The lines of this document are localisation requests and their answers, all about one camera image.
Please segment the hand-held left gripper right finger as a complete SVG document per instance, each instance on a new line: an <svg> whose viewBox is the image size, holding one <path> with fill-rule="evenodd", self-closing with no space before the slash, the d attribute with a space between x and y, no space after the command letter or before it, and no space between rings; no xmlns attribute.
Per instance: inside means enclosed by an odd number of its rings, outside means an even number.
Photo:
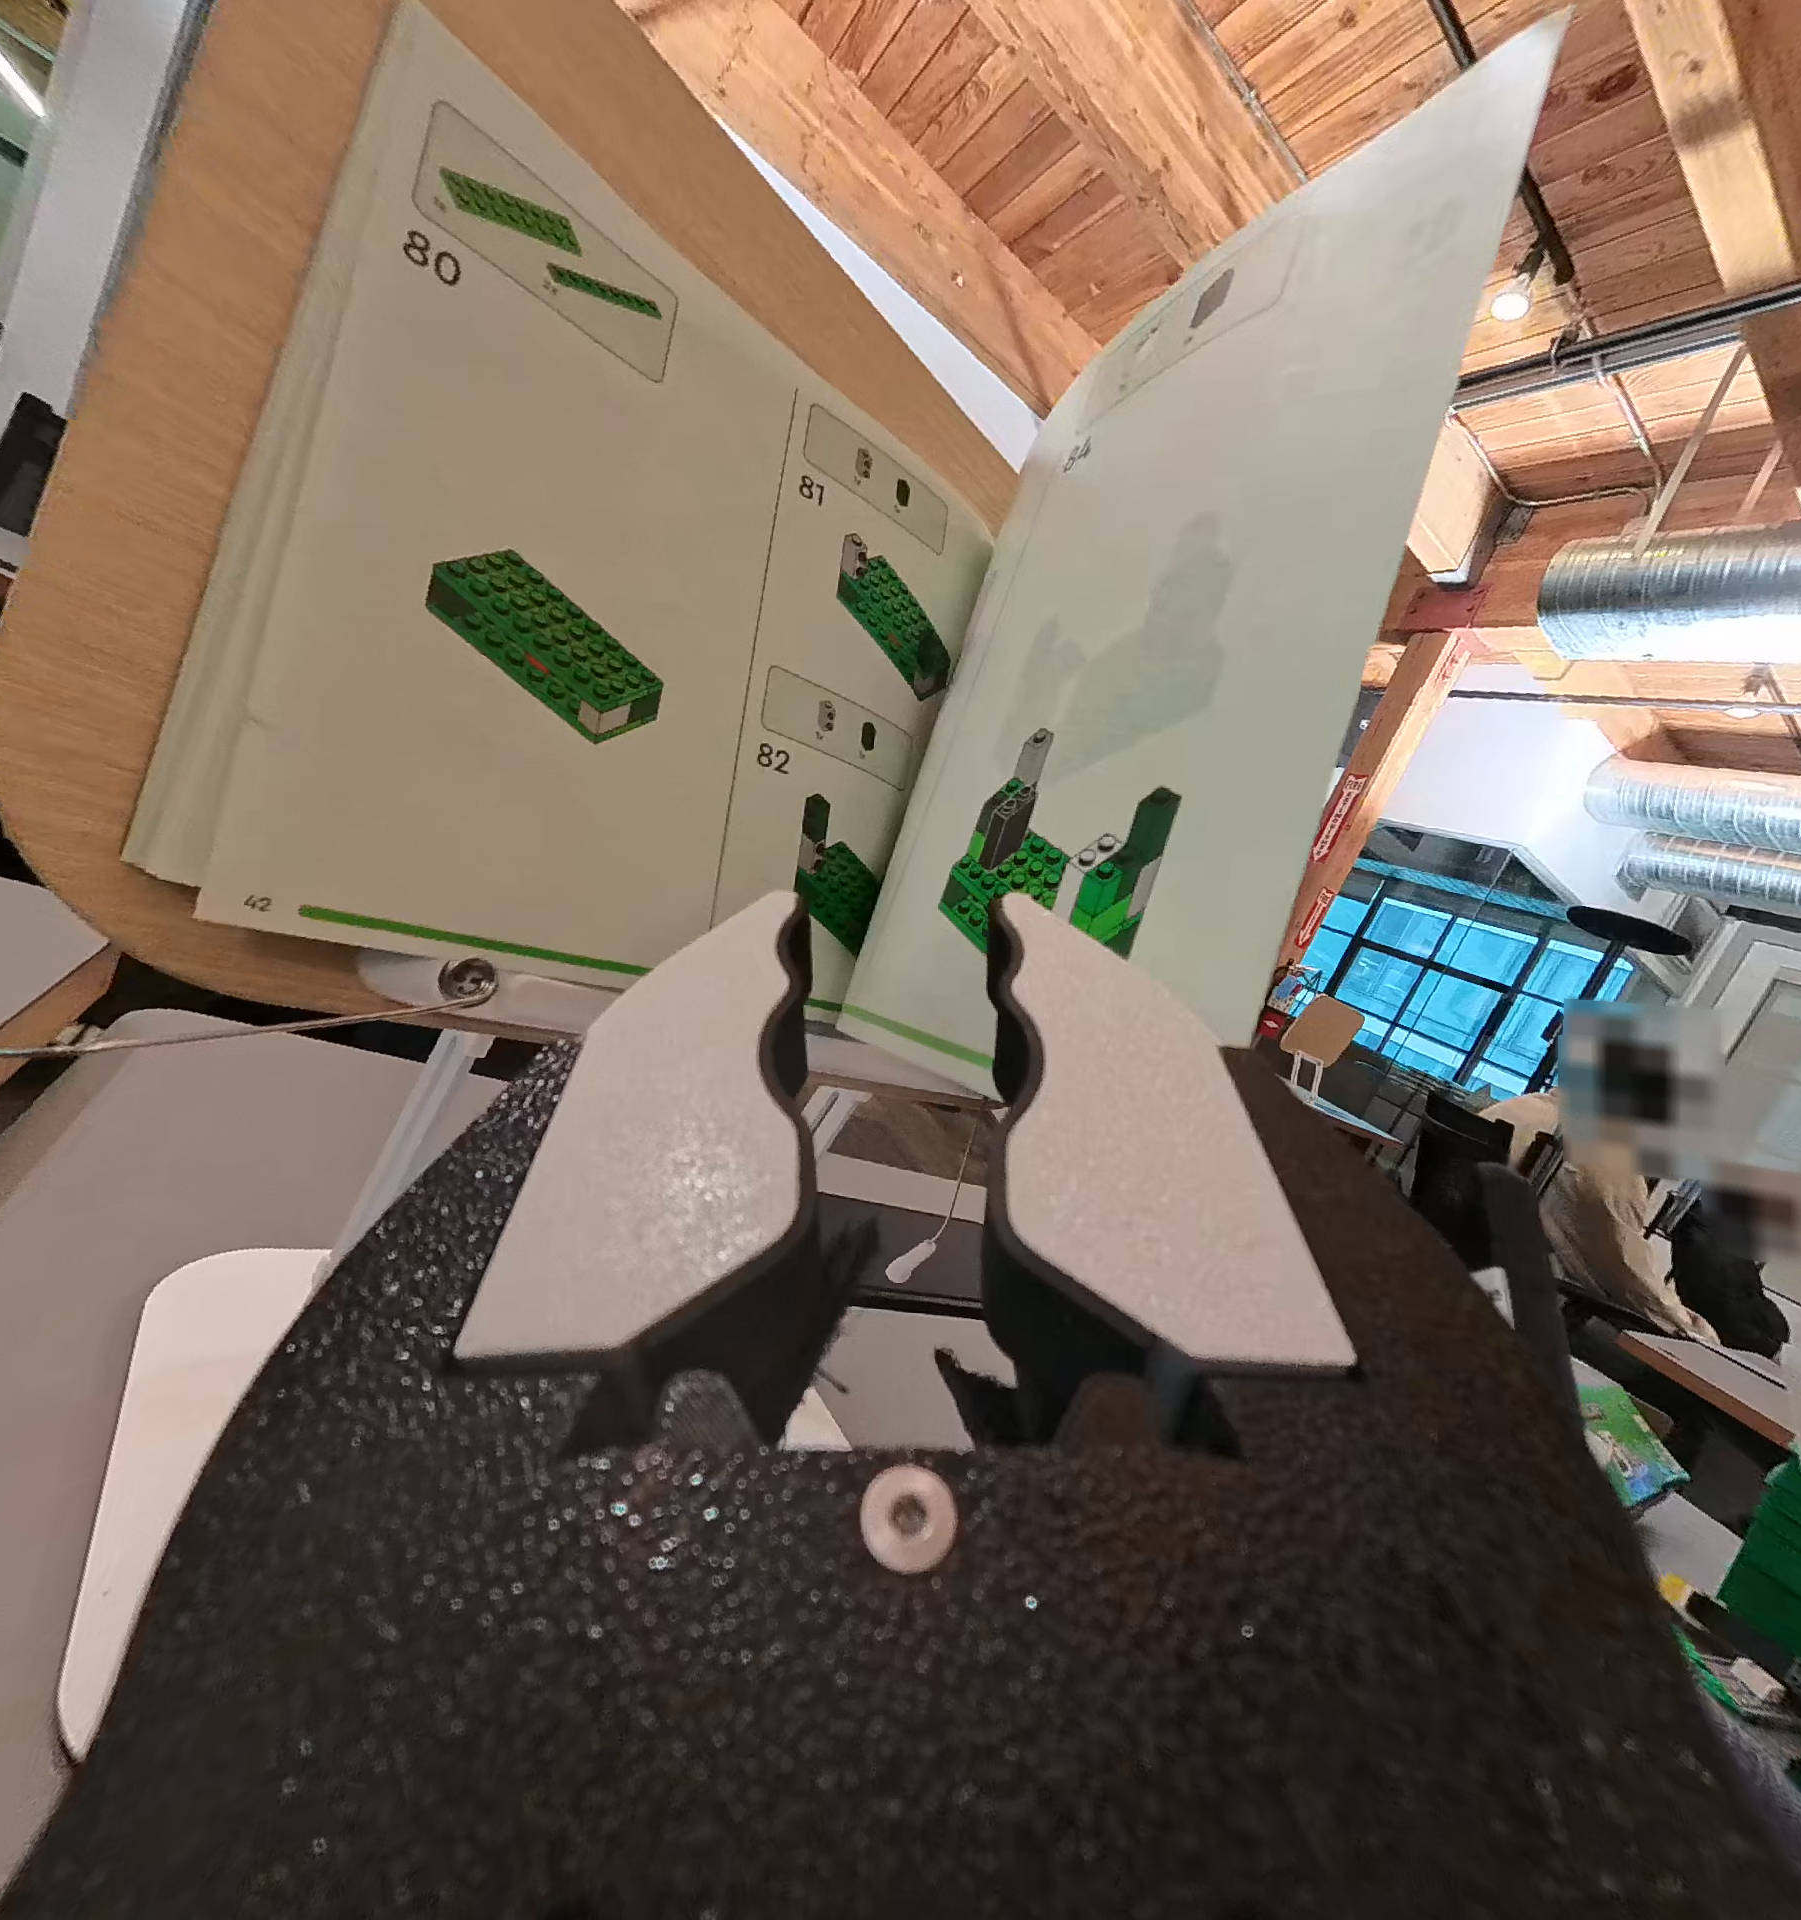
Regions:
<svg viewBox="0 0 1801 1920"><path fill-rule="evenodd" d="M1009 1272L1205 1377L1348 1377L1356 1347L1223 1049L1027 896L992 907L985 1224Z"/></svg>

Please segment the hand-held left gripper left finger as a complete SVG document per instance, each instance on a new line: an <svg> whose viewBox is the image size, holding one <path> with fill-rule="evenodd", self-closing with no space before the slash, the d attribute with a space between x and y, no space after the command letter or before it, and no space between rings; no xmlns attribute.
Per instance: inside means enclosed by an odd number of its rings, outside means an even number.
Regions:
<svg viewBox="0 0 1801 1920"><path fill-rule="evenodd" d="M457 1334L466 1365L621 1362L817 1269L806 903L768 892L587 1028Z"/></svg>

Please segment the brick instruction booklet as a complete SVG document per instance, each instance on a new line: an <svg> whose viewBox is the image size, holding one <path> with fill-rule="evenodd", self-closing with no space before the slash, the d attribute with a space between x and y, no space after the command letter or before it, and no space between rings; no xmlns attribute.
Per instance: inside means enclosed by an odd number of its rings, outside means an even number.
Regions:
<svg viewBox="0 0 1801 1920"><path fill-rule="evenodd" d="M388 16L125 857L198 920L625 989L798 890L988 1078L1026 894L1246 1039L1568 12L975 422L599 3L569 130Z"/></svg>

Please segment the wood-edged grey desk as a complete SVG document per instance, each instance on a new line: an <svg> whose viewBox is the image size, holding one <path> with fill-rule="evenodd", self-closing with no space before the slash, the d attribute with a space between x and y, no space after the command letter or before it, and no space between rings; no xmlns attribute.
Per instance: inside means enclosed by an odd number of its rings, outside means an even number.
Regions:
<svg viewBox="0 0 1801 1920"><path fill-rule="evenodd" d="M0 1049L52 1043L118 967L119 948L49 888L0 875Z"/></svg>

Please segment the small wooden book stand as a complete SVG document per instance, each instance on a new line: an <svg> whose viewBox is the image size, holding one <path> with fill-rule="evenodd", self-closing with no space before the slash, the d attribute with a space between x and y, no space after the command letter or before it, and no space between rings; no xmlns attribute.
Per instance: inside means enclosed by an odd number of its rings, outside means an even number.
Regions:
<svg viewBox="0 0 1801 1920"><path fill-rule="evenodd" d="M1288 1058L1288 1084L1307 1103L1320 1103L1322 1077L1356 1041L1365 1013L1343 998L1313 994L1294 1015L1277 1047Z"/></svg>

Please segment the blue window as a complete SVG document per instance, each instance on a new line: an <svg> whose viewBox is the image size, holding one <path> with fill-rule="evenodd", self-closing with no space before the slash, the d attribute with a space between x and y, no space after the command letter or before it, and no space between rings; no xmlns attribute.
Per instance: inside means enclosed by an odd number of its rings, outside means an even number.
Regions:
<svg viewBox="0 0 1801 1920"><path fill-rule="evenodd" d="M1324 911L1301 968L1361 1013L1356 1041L1397 1067L1495 1097L1549 1082L1555 1022L1579 998L1633 993L1637 961L1523 903L1359 864Z"/></svg>

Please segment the black round disc lamp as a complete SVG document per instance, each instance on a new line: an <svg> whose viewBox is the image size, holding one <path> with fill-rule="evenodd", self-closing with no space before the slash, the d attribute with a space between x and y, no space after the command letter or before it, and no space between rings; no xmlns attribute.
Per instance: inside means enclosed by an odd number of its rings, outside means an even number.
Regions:
<svg viewBox="0 0 1801 1920"><path fill-rule="evenodd" d="M1566 909L1566 922L1604 946L1624 948L1646 955L1691 959L1695 942L1678 926L1665 926L1613 907L1574 903Z"/></svg>

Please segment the wooden and white book stand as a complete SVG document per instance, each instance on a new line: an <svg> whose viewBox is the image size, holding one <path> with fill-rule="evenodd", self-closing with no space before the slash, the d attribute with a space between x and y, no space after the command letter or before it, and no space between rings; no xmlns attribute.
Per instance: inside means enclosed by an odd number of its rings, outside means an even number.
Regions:
<svg viewBox="0 0 1801 1920"><path fill-rule="evenodd" d="M375 993L338 948L200 924L129 868L224 510L291 333L394 3L207 3L168 81L136 225L0 624L0 812L105 939L209 993L457 1024ZM999 525L1013 473L617 3L433 14L684 256Z"/></svg>

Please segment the black metal strut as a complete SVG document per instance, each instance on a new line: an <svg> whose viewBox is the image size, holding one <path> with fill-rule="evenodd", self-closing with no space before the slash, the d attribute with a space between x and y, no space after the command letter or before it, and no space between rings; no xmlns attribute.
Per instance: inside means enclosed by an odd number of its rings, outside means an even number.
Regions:
<svg viewBox="0 0 1801 1920"><path fill-rule="evenodd" d="M1801 307L1801 277L1609 333L1557 338L1544 350L1466 372L1453 409L1535 396L1589 377L1693 357L1741 340L1751 322Z"/></svg>

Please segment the wooden post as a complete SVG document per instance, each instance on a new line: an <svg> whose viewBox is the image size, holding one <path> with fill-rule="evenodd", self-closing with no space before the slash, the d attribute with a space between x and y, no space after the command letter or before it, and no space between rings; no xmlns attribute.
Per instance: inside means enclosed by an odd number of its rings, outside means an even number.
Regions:
<svg viewBox="0 0 1801 1920"><path fill-rule="evenodd" d="M1274 961L1274 978L1285 978L1303 957L1331 899L1343 890L1372 827L1382 819L1393 788L1473 653L1475 633L1469 629L1419 633L1400 651L1365 732L1324 804L1301 885Z"/></svg>

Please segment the thick silver duct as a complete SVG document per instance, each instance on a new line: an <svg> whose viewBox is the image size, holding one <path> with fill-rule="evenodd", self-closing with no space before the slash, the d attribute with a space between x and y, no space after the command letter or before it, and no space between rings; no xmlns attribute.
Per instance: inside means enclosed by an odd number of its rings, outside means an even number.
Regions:
<svg viewBox="0 0 1801 1920"><path fill-rule="evenodd" d="M1566 659L1801 663L1801 517L1563 542L1536 624Z"/></svg>

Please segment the black track light rail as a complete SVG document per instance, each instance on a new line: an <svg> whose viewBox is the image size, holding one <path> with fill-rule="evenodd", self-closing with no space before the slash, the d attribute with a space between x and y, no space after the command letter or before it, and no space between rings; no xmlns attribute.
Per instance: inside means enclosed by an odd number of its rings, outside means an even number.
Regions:
<svg viewBox="0 0 1801 1920"><path fill-rule="evenodd" d="M1480 53L1456 5L1453 1L1426 1L1425 5L1443 38L1454 66L1462 70L1477 66ZM1533 240L1508 279L1490 299L1492 318L1503 323L1533 310L1536 284L1542 277L1549 277L1561 290L1572 286L1577 279L1577 260L1563 226L1531 165L1520 172L1516 197L1533 226Z"/></svg>

